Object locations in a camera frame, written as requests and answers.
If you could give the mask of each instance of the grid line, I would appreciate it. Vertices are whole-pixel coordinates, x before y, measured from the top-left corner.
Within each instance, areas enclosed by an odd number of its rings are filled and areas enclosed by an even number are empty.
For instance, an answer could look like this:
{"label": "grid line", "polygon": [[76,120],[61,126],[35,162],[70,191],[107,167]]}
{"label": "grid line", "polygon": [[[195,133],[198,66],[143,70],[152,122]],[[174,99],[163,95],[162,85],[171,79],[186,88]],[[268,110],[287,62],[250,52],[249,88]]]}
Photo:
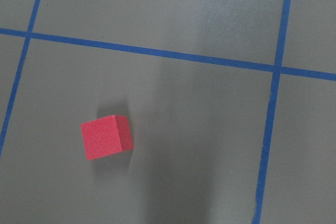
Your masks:
{"label": "grid line", "polygon": [[27,32],[25,33],[25,42],[24,42],[23,47],[22,47],[21,56],[20,56],[19,64],[17,66],[12,91],[10,93],[11,95],[10,95],[9,101],[8,101],[8,106],[7,106],[7,110],[6,110],[6,114],[5,114],[5,118],[4,118],[4,123],[3,123],[2,129],[1,129],[1,134],[0,134],[0,157],[1,157],[2,149],[4,147],[9,121],[11,119],[10,116],[12,114],[14,101],[15,101],[15,97],[16,97],[16,92],[17,92],[17,89],[18,89],[18,85],[20,83],[22,68],[23,68],[23,65],[25,63],[25,59],[26,59],[26,56],[27,56],[29,43],[30,43],[30,36],[33,32],[34,23],[35,23],[35,20],[36,20],[37,11],[38,11],[38,8],[39,8],[40,1],[41,0],[35,0],[34,1],[33,10],[32,10],[32,14],[31,14],[30,19],[29,19]]}
{"label": "grid line", "polygon": [[[6,29],[6,28],[0,28],[0,34],[24,37],[24,38],[27,36],[26,31]],[[174,51],[167,51],[167,50],[161,50],[161,49],[121,45],[121,44],[114,44],[110,42],[102,42],[102,41],[96,41],[96,40],[71,38],[71,37],[66,37],[66,36],[57,36],[57,35],[49,35],[49,34],[42,34],[42,33],[31,33],[30,38],[59,42],[59,43],[66,43],[66,44],[73,44],[73,45],[80,45],[80,46],[96,47],[96,48],[101,48],[101,49],[132,52],[135,54],[143,54],[143,55],[151,55],[151,56],[158,56],[158,57],[165,57],[165,58],[195,61],[195,62],[201,62],[201,63],[209,63],[209,64],[214,64],[214,65],[221,65],[221,66],[228,66],[228,67],[235,67],[235,68],[246,68],[246,69],[253,69],[253,70],[259,70],[259,71],[266,71],[266,72],[274,71],[274,65],[269,65],[269,64],[263,64],[263,63],[257,63],[257,62],[251,62],[251,61],[232,60],[232,59],[210,57],[210,56],[202,56],[202,55],[194,55],[194,54],[186,54],[183,52],[174,52]],[[281,74],[336,81],[336,73],[315,71],[315,70],[309,70],[309,69],[300,69],[300,68],[281,66]]]}
{"label": "grid line", "polygon": [[274,72],[272,74],[271,90],[270,90],[270,95],[269,95],[269,103],[268,103],[266,123],[265,123],[263,148],[261,150],[261,158],[260,158],[260,165],[259,165],[259,174],[258,174],[258,182],[257,182],[257,189],[256,189],[256,208],[255,208],[255,215],[253,217],[252,224],[259,224],[261,221],[261,211],[262,211],[262,203],[264,200],[268,158],[269,158],[269,151],[271,147],[274,118],[275,118],[275,113],[276,113],[282,60],[284,58],[283,52],[285,51],[286,34],[287,34],[289,11],[290,11],[290,2],[291,0],[283,0],[283,5],[282,5],[277,51],[276,51],[275,60],[274,60]]}

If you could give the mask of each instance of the foam cube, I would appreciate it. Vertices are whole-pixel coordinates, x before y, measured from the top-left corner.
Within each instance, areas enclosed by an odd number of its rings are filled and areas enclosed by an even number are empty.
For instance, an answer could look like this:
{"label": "foam cube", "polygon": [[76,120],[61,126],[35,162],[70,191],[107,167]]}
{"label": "foam cube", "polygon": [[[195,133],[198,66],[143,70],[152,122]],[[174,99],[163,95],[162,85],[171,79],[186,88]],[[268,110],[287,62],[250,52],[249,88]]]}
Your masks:
{"label": "foam cube", "polygon": [[82,123],[81,130],[88,160],[133,149],[126,116],[110,115]]}

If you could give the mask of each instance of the floor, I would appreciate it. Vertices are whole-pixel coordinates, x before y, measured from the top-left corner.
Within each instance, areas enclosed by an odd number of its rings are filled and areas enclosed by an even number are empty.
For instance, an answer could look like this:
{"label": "floor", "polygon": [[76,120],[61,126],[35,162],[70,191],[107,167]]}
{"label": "floor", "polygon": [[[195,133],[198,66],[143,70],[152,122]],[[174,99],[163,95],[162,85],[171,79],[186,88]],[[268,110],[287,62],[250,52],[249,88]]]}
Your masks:
{"label": "floor", "polygon": [[[0,0],[4,223],[336,219],[335,0]],[[80,124],[129,117],[88,161]]]}

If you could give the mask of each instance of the blue tape line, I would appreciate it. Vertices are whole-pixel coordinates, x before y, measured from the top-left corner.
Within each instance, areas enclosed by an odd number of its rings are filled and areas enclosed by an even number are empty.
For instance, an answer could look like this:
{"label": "blue tape line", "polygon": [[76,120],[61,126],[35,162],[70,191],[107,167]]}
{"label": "blue tape line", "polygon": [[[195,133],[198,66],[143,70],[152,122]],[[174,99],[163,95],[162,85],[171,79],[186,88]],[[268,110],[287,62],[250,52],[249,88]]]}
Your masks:
{"label": "blue tape line", "polygon": [[[0,28],[0,34],[25,37],[27,32]],[[190,59],[187,59],[186,57],[183,57],[183,56],[189,55],[189,56],[193,56],[194,58],[193,61],[196,61],[196,62],[217,64],[216,60],[213,60],[212,62],[209,62],[209,61],[210,59],[218,59],[220,62],[219,65],[222,65],[222,66],[231,66],[231,67],[237,67],[237,68],[243,67],[247,69],[261,70],[261,71],[266,71],[266,72],[273,72],[274,70],[273,65],[267,65],[267,64],[262,64],[262,63],[221,59],[221,58],[208,57],[208,56],[191,55],[191,54],[184,54],[180,52],[171,52],[171,51],[163,51],[163,50],[150,49],[150,48],[133,47],[133,46],[119,45],[119,44],[99,42],[99,41],[93,41],[93,40],[76,39],[76,38],[69,38],[69,37],[63,37],[63,36],[39,34],[39,33],[32,33],[30,37],[33,39],[48,40],[48,41],[61,42],[61,43],[74,44],[74,45],[91,46],[91,47],[97,47],[97,48],[103,48],[103,49],[127,51],[127,52],[134,52],[134,53],[146,54],[146,55],[152,55],[151,51],[162,51],[168,54],[168,56],[163,56],[163,57],[168,57],[168,58],[190,60]],[[178,54],[180,55],[180,57],[171,57],[171,55],[173,54]],[[206,59],[200,61],[200,60],[197,60],[198,57],[206,57]],[[288,67],[281,67],[281,73],[290,74],[292,76],[303,76],[303,77],[316,78],[316,79],[322,79],[322,80],[336,81],[335,73],[320,72],[320,71],[313,71],[313,70],[306,70],[306,69],[299,69],[299,68],[288,68]]]}
{"label": "blue tape line", "polygon": [[188,61],[202,62],[202,63],[208,63],[208,64],[222,65],[222,66],[230,66],[230,67],[236,67],[236,68],[246,68],[246,69],[260,70],[260,71],[266,71],[266,72],[273,72],[273,68],[274,68],[272,65],[262,64],[262,63],[254,63],[254,62],[248,62],[248,61],[193,55],[193,54],[186,54],[183,52],[173,52],[173,51],[165,51],[165,50],[152,49],[152,48],[135,47],[135,46],[114,44],[114,43],[108,43],[108,42],[100,42],[100,41],[94,41],[94,40],[69,38],[69,37],[56,36],[56,35],[32,33],[31,37],[34,39],[49,40],[49,41],[55,41],[55,42],[73,44],[73,45],[97,47],[97,48],[103,48],[103,49],[112,49],[116,51],[133,52],[136,54],[151,55],[151,56],[158,56],[158,57],[172,58],[172,59],[179,59],[179,60],[188,60]]}
{"label": "blue tape line", "polygon": [[303,77],[316,78],[316,79],[322,79],[322,80],[336,81],[336,73],[326,73],[326,72],[320,72],[320,71],[298,69],[298,68],[288,68],[288,67],[282,67],[281,73],[290,74],[292,76],[303,76]]}
{"label": "blue tape line", "polygon": [[24,65],[24,62],[25,62],[25,59],[26,59],[26,56],[27,56],[27,51],[28,51],[28,48],[29,48],[30,34],[33,31],[33,27],[34,27],[34,23],[35,23],[35,20],[36,20],[36,15],[37,15],[39,4],[40,4],[40,0],[35,0],[34,7],[33,7],[33,10],[32,10],[32,14],[30,16],[30,20],[29,20],[29,24],[28,24],[28,30],[27,30],[26,33],[25,32],[20,32],[20,31],[14,31],[14,30],[2,29],[2,31],[4,31],[4,32],[12,32],[13,34],[11,34],[11,35],[22,35],[22,33],[25,33],[26,38],[25,38],[25,42],[24,42],[23,47],[22,47],[22,52],[21,52],[19,64],[17,66],[12,91],[10,93],[11,95],[9,97],[9,102],[8,102],[8,106],[7,106],[7,110],[6,110],[4,123],[3,123],[2,129],[1,129],[0,157],[1,157],[2,149],[4,147],[6,133],[7,133],[7,129],[8,129],[8,124],[9,124],[9,121],[11,119],[10,116],[12,114],[13,105],[14,105],[15,97],[16,97],[16,92],[17,92],[18,85],[19,85],[20,78],[21,78],[21,74],[22,74],[22,67]]}
{"label": "blue tape line", "polygon": [[267,108],[266,125],[264,132],[263,148],[261,150],[258,183],[256,189],[256,209],[252,224],[260,224],[262,203],[264,200],[265,183],[268,167],[269,151],[271,146],[274,117],[277,105],[279,82],[281,75],[281,65],[284,56],[286,33],[288,26],[289,10],[291,0],[283,0],[281,22],[278,36],[277,51],[275,56],[275,68],[272,76],[270,98]]}
{"label": "blue tape line", "polygon": [[18,37],[26,37],[27,32],[25,32],[25,31],[19,31],[19,30],[11,30],[11,29],[0,28],[0,34],[12,35],[12,36],[18,36]]}

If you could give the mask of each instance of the red foam cube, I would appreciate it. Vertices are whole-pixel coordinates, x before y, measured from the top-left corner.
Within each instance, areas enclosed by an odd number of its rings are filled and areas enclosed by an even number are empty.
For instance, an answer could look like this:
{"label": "red foam cube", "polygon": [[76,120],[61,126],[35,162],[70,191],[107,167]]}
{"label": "red foam cube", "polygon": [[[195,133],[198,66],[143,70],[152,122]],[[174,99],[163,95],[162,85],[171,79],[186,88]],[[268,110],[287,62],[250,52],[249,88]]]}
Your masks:
{"label": "red foam cube", "polygon": [[109,115],[82,123],[81,129],[88,160],[133,149],[126,116]]}

